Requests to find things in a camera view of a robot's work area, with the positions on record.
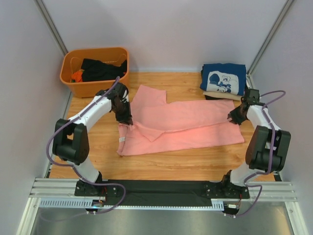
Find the pink t shirt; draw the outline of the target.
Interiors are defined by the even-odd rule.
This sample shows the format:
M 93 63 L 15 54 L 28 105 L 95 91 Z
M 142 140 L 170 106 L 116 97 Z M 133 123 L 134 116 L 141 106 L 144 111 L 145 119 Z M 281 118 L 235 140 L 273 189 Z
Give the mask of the pink t shirt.
M 139 87 L 131 102 L 133 125 L 118 127 L 120 156 L 244 143 L 239 126 L 227 120 L 231 100 L 166 98 L 165 90 Z

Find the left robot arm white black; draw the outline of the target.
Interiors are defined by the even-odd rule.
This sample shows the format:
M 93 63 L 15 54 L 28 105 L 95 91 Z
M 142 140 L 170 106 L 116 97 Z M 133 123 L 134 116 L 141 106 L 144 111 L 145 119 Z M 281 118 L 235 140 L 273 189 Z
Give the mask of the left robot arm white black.
M 93 100 L 70 119 L 59 119 L 55 124 L 52 153 L 74 170 L 79 176 L 76 196 L 100 196 L 106 192 L 102 174 L 89 159 L 89 130 L 107 113 L 114 112 L 118 123 L 132 125 L 129 90 L 120 83 L 107 90 L 100 90 Z

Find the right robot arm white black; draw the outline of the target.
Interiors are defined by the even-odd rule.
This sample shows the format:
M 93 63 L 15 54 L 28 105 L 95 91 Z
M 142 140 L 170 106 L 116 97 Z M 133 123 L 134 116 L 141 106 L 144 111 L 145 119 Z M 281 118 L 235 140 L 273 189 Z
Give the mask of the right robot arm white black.
M 241 97 L 241 105 L 228 114 L 234 124 L 249 120 L 254 133 L 246 150 L 245 161 L 235 170 L 223 176 L 221 194 L 232 197 L 249 187 L 248 183 L 261 175 L 281 171 L 285 165 L 291 133 L 282 130 L 268 112 L 268 106 L 286 95 L 277 90 L 260 95 L 256 89 L 247 89 Z

